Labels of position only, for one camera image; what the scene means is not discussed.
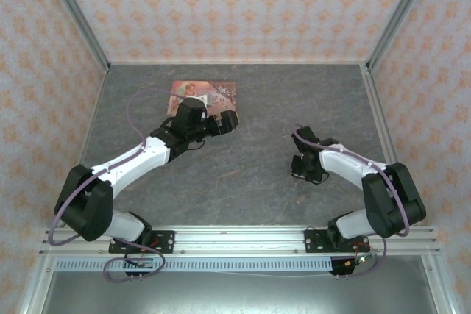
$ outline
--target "patterned wallpaper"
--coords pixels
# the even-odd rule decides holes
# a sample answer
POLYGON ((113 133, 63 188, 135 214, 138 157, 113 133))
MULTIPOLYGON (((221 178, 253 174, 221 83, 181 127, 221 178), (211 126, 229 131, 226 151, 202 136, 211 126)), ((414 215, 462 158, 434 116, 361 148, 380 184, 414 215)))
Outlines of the patterned wallpaper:
POLYGON ((0 0, 0 313, 17 313, 102 72, 61 0, 0 0))
POLYGON ((375 81, 471 308, 471 0, 417 0, 375 81))
POLYGON ((78 0, 111 62, 365 61, 398 1, 78 0))

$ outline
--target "book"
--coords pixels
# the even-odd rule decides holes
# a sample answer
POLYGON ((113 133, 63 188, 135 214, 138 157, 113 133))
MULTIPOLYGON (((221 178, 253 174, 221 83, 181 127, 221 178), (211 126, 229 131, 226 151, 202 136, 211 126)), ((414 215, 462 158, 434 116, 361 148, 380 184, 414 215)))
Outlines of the book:
MULTIPOLYGON (((224 81, 175 81, 171 86, 172 93, 184 97, 204 96, 208 98, 208 115, 216 115, 225 110, 236 111, 236 83, 224 81)), ((174 117, 182 99, 170 96, 167 116, 174 117)))

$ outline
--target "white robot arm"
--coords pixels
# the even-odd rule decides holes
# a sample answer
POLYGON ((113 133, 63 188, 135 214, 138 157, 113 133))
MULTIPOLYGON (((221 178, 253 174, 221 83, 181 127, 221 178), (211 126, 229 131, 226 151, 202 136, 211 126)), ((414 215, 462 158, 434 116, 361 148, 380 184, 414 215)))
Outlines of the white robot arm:
POLYGON ((344 240, 378 234, 383 238, 400 232, 405 222, 397 202, 391 197, 382 171, 397 191, 410 224, 425 218, 425 208, 408 169, 401 163, 386 165, 353 154, 334 139, 320 141, 309 126, 292 135, 301 156, 294 156, 291 175, 314 184, 329 172, 342 176, 363 191, 365 209, 341 215, 328 224, 327 233, 337 246, 344 240))
POLYGON ((186 98, 178 107, 175 117, 167 119, 151 132, 145 143, 101 165, 92 168, 77 165, 72 168, 54 213, 58 213, 69 196, 77 192, 85 180, 98 175, 65 208, 61 220, 88 241, 107 235, 147 246, 152 242, 152 226, 135 214, 114 210, 114 198, 145 173, 165 165, 187 151, 190 143, 202 142, 208 136, 226 134, 237 125, 238 117, 235 112, 221 112, 221 119, 216 119, 216 116, 208 117, 204 100, 186 98))

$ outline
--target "wire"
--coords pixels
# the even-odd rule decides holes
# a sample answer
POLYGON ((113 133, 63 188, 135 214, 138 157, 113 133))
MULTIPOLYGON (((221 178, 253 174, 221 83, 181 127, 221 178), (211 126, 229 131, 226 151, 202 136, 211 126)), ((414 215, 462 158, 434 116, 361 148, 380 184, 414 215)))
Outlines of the wire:
POLYGON ((322 173, 323 176, 324 176, 324 174, 327 174, 327 177, 324 180, 321 180, 320 182, 315 182, 315 181, 311 180, 311 183, 314 184, 314 185, 321 185, 323 182, 325 182, 327 179, 329 179, 329 176, 330 176, 329 172, 322 173))
MULTIPOLYGON (((132 103, 140 96, 142 96, 143 94, 145 93, 150 93, 150 92, 161 92, 161 93, 167 93, 169 94, 170 96, 175 96, 179 99, 184 99, 185 97, 183 96, 180 96, 180 95, 177 95, 176 93, 172 93, 172 92, 169 92, 169 91, 166 91, 166 90, 161 90, 160 88, 150 88, 150 89, 147 89, 147 90, 142 90, 140 92, 137 92, 136 94, 134 94, 130 100, 127 102, 127 106, 126 106, 126 117, 127 117, 127 122, 129 123, 129 125, 131 126, 132 130, 134 130, 138 135, 139 137, 141 138, 142 140, 142 143, 141 143, 141 148, 138 149, 134 154, 132 154, 131 156, 128 156, 126 158, 124 158, 123 160, 121 161, 118 161, 117 163, 114 163, 112 164, 111 166, 108 167, 108 169, 102 169, 101 171, 98 171, 96 172, 94 175, 92 175, 91 177, 89 177, 88 179, 86 179, 76 190, 74 190, 72 192, 72 194, 64 201, 64 203, 62 204, 62 206, 60 207, 60 209, 57 211, 57 214, 56 216, 54 217, 54 220, 52 221, 52 225, 49 229, 49 234, 48 234, 48 242, 49 244, 51 244, 51 246, 63 246, 64 244, 67 244, 67 243, 70 243, 71 241, 77 239, 78 237, 80 237, 79 234, 76 234, 76 235, 73 235, 72 237, 66 239, 66 240, 62 240, 60 242, 56 242, 54 240, 54 232, 57 228, 57 225, 59 224, 60 222, 60 218, 63 216, 64 212, 65 212, 65 209, 69 206, 70 203, 72 203, 72 201, 90 184, 92 183, 95 179, 97 179, 99 176, 101 176, 102 174, 105 174, 107 173, 108 171, 111 171, 113 170, 114 168, 117 168, 119 167, 120 165, 123 165, 125 163, 128 163, 130 160, 133 160, 135 159, 137 156, 139 156, 142 151, 146 148, 146 138, 144 137, 144 134, 142 133, 141 130, 139 130, 137 128, 137 126, 132 122, 132 119, 131 119, 131 115, 130 115, 130 108, 131 108, 131 105, 132 103)), ((128 242, 126 240, 120 240, 124 243, 128 243, 130 244, 131 246, 136 246, 140 249, 147 249, 147 250, 150 250, 152 252, 154 252, 155 254, 159 255, 162 257, 163 259, 163 263, 165 264, 165 259, 163 257, 163 255, 155 250, 155 249, 152 249, 152 248, 148 248, 148 247, 143 247, 143 246, 140 246, 138 244, 135 244, 135 243, 131 243, 131 242, 128 242)), ((153 271, 152 273, 150 274, 156 274, 160 269, 158 269, 157 271, 153 271)))
POLYGON ((141 257, 139 258, 139 261, 138 262, 135 262, 135 261, 131 261, 131 260, 128 260, 128 256, 130 255, 131 253, 126 253, 123 257, 123 260, 126 260, 126 263, 128 264, 132 264, 134 266, 139 266, 139 261, 142 260, 142 258, 144 257, 145 253, 142 253, 141 257))
POLYGON ((157 238, 153 243, 149 244, 150 247, 156 246, 159 243, 159 238, 157 238))
POLYGON ((227 275, 246 275, 246 276, 259 276, 259 277, 278 277, 281 279, 302 279, 308 277, 319 277, 319 276, 327 276, 330 274, 326 274, 324 272, 319 272, 318 274, 310 274, 310 275, 271 275, 271 274, 252 274, 250 272, 226 272, 226 271, 209 271, 211 274, 227 274, 227 275))
MULTIPOLYGON (((153 248, 149 248, 148 246, 142 246, 140 244, 136 244, 136 243, 133 243, 133 242, 128 242, 127 240, 124 240, 124 239, 121 239, 121 238, 116 238, 116 240, 119 240, 120 242, 122 243, 125 243, 127 244, 128 246, 134 246, 135 248, 139 248, 139 249, 144 249, 144 250, 147 250, 147 251, 150 251, 152 253, 155 253, 157 254, 161 259, 162 259, 162 263, 160 264, 160 266, 158 268, 156 268, 154 271, 151 271, 149 272, 148 274, 140 274, 139 275, 139 279, 142 280, 142 279, 145 279, 147 277, 150 277, 152 275, 155 275, 156 273, 160 272, 160 270, 163 269, 163 267, 165 266, 165 263, 166 263, 166 259, 165 257, 163 256, 162 253, 160 253, 157 249, 153 249, 153 248)), ((134 280, 134 276, 131 275, 129 277, 125 277, 125 278, 122 278, 122 279, 112 279, 110 277, 110 275, 108 274, 108 271, 106 271, 107 267, 115 262, 115 261, 130 261, 130 260, 137 260, 137 261, 142 261, 142 256, 140 257, 114 257, 113 259, 109 259, 106 263, 105 263, 105 266, 103 266, 103 277, 108 281, 108 282, 112 282, 112 283, 122 283, 122 282, 127 282, 127 281, 133 281, 134 280)))
POLYGON ((163 127, 167 126, 167 124, 170 123, 173 120, 174 120, 174 117, 168 117, 165 121, 162 122, 160 127, 163 128, 163 127))
POLYGON ((384 263, 384 260, 386 259, 386 253, 388 251, 388 246, 386 244, 386 239, 384 238, 381 238, 383 239, 383 244, 384 244, 384 248, 383 248, 383 255, 381 255, 381 258, 379 259, 379 261, 374 264, 371 268, 369 268, 368 270, 365 270, 365 271, 362 271, 360 272, 359 274, 351 274, 351 275, 342 275, 342 276, 337 276, 337 278, 344 278, 344 279, 349 279, 351 277, 360 277, 360 276, 365 276, 367 274, 371 274, 373 271, 376 271, 380 266, 381 264, 384 263))
POLYGON ((310 228, 312 228, 312 229, 315 231, 316 235, 320 235, 320 234, 319 234, 319 231, 317 230, 317 228, 316 228, 316 227, 312 227, 312 226, 307 226, 306 229, 304 230, 304 232, 306 232, 306 231, 307 231, 308 229, 310 229, 310 228))
POLYGON ((205 142, 206 142, 206 140, 203 140, 203 143, 202 143, 200 146, 196 147, 195 149, 188 149, 188 150, 189 150, 189 151, 196 151, 196 150, 199 150, 200 148, 202 148, 202 147, 205 145, 205 142))
POLYGON ((359 249, 358 246, 367 246, 369 249, 376 250, 375 248, 373 248, 372 246, 370 246, 369 243, 355 243, 355 246, 356 246, 356 249, 355 249, 355 261, 356 261, 357 255, 358 255, 358 249, 359 249))
POLYGON ((352 259, 352 255, 344 255, 338 257, 331 257, 332 260, 350 260, 352 259))
POLYGON ((399 195, 397 194, 397 190, 394 188, 394 185, 391 183, 388 176, 383 172, 383 170, 381 168, 379 168, 372 161, 368 160, 367 158, 365 158, 365 157, 363 157, 359 154, 356 154, 355 152, 351 152, 347 149, 337 149, 337 148, 332 147, 332 146, 323 146, 323 145, 319 145, 318 143, 312 143, 312 142, 310 142, 306 139, 301 138, 301 136, 297 132, 294 132, 293 135, 296 138, 298 138, 302 143, 305 143, 306 145, 315 147, 317 149, 324 149, 324 150, 327 150, 327 151, 334 151, 334 152, 339 152, 341 154, 346 154, 347 156, 351 156, 351 157, 355 158, 356 160, 364 163, 365 165, 368 165, 369 167, 375 169, 380 174, 380 176, 384 179, 384 182, 386 182, 386 185, 388 186, 388 189, 390 189, 390 191, 392 192, 392 195, 394 197, 394 200, 396 201, 397 207, 399 208, 400 215, 403 219, 404 232, 403 233, 398 232, 398 233, 396 233, 396 235, 399 235, 400 237, 406 237, 409 234, 409 220, 407 219, 406 210, 404 209, 404 205, 401 202, 401 200, 399 198, 399 195))

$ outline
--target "black mounting plate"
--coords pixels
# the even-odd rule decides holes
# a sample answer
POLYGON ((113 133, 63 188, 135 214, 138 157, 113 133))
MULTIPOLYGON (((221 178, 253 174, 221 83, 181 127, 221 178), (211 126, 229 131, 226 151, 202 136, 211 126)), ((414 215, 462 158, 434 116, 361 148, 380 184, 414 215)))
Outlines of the black mounting plate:
MULTIPOLYGON (((158 243, 152 248, 158 250, 162 254, 172 254, 174 252, 175 244, 175 231, 154 231, 152 230, 152 242, 159 240, 158 243)), ((114 240, 115 243, 110 242, 108 252, 110 254, 138 254, 141 253, 139 248, 129 246, 119 240, 114 240)))
MULTIPOLYGON (((335 249, 327 236, 326 229, 307 229, 304 231, 304 245, 306 253, 355 253, 356 244, 365 243, 364 237, 355 237, 345 240, 335 249)), ((358 252, 368 253, 369 247, 365 245, 358 246, 358 252)))

